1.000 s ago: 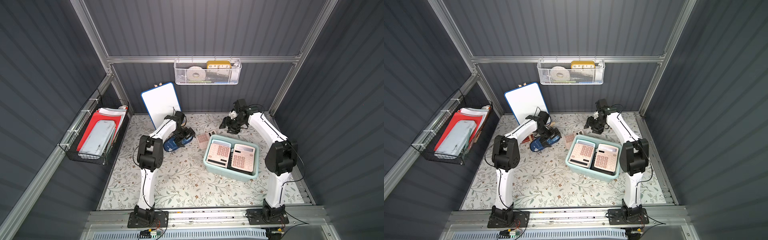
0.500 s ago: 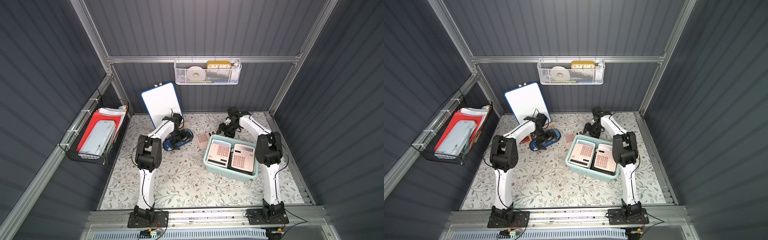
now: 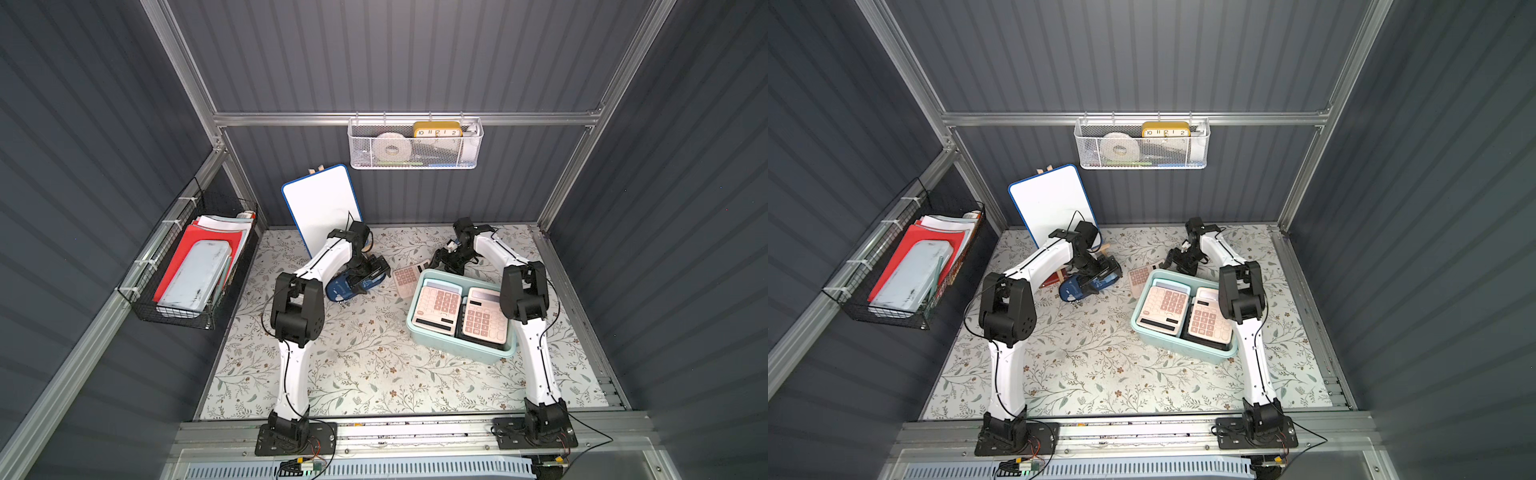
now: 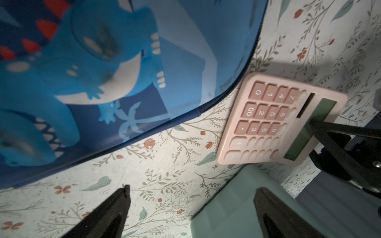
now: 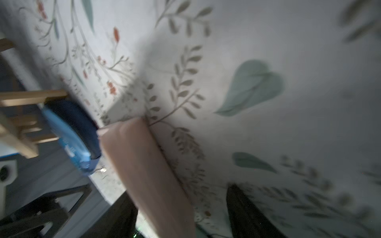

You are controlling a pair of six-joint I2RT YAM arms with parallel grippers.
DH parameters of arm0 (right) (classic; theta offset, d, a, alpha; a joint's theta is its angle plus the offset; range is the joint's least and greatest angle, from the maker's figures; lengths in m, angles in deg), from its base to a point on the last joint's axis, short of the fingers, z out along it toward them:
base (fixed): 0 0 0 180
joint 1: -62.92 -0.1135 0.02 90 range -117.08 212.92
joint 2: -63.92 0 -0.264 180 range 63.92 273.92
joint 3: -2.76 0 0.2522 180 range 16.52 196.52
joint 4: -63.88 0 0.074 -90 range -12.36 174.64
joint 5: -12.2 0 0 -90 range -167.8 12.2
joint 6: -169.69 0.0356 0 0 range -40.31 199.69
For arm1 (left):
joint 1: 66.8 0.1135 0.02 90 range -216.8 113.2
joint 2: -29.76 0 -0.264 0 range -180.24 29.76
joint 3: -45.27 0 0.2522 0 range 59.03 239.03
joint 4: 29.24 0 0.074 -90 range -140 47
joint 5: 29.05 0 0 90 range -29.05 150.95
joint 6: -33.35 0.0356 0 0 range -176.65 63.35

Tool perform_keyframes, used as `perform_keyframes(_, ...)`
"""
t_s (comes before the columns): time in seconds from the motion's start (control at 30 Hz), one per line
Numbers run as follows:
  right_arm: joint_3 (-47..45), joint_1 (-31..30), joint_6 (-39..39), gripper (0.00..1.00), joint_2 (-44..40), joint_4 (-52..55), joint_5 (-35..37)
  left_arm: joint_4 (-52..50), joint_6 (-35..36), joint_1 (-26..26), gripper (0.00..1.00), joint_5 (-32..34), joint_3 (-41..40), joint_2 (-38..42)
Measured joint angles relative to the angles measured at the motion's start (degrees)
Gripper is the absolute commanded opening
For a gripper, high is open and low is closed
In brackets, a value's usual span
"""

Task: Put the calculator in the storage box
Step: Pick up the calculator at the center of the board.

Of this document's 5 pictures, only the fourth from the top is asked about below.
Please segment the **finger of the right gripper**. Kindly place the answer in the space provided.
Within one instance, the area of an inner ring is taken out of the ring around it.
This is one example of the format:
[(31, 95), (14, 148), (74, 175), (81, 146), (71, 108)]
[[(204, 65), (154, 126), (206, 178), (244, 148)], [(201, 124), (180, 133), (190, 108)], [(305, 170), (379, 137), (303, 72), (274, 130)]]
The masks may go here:
[(359, 190), (381, 189), (381, 130), (311, 121), (323, 145), (309, 157), (321, 171)]

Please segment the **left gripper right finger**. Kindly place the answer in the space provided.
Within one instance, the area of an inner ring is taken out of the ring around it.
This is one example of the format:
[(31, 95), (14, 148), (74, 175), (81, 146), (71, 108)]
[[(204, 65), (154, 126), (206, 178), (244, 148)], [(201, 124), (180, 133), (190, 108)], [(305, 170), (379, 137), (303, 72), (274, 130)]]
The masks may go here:
[(323, 238), (268, 188), (257, 189), (254, 205), (265, 238)]

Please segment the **small pink calculator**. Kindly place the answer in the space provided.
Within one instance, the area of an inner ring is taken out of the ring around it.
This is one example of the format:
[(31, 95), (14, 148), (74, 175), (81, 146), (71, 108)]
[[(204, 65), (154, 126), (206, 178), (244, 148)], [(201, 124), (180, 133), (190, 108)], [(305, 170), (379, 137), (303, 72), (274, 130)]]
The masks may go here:
[(221, 165), (301, 164), (318, 145), (311, 121), (333, 123), (346, 94), (261, 73), (243, 81), (220, 141)]

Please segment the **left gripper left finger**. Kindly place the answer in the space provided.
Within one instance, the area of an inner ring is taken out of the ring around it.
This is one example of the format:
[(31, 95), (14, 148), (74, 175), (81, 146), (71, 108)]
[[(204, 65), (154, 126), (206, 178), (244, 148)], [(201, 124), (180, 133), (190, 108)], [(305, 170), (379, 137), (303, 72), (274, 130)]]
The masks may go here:
[(120, 238), (131, 205), (130, 186), (117, 189), (64, 238)]

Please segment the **mint green storage box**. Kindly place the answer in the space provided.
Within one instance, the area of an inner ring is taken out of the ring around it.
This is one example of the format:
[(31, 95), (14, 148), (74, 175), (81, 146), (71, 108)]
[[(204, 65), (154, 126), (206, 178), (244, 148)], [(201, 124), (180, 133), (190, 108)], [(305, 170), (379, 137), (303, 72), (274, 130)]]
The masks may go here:
[(255, 165), (247, 165), (191, 220), (194, 238), (264, 238), (254, 205), (257, 189), (268, 188), (302, 219), (324, 235), (337, 235)]

